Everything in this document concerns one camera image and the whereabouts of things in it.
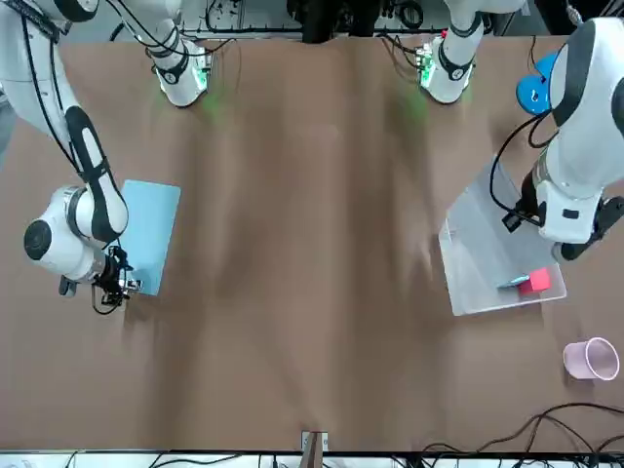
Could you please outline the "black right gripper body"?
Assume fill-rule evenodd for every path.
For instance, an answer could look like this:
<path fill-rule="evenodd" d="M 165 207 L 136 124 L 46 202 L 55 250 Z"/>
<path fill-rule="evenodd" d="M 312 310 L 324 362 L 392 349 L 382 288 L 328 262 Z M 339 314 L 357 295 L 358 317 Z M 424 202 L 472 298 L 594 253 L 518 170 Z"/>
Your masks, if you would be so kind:
<path fill-rule="evenodd" d="M 109 247 L 103 272 L 95 280 L 95 287 L 101 291 L 102 305 L 121 305 L 129 298 L 126 279 L 130 270 L 128 254 L 120 246 Z"/>

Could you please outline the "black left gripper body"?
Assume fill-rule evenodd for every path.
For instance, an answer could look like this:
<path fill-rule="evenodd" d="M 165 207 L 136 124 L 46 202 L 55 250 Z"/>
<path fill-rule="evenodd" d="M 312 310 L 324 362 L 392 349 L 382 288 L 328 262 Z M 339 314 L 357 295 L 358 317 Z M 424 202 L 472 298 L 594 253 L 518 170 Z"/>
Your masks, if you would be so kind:
<path fill-rule="evenodd" d="M 533 171 L 529 171 L 523 179 L 521 198 L 519 200 L 519 212 L 527 217 L 539 217 Z"/>

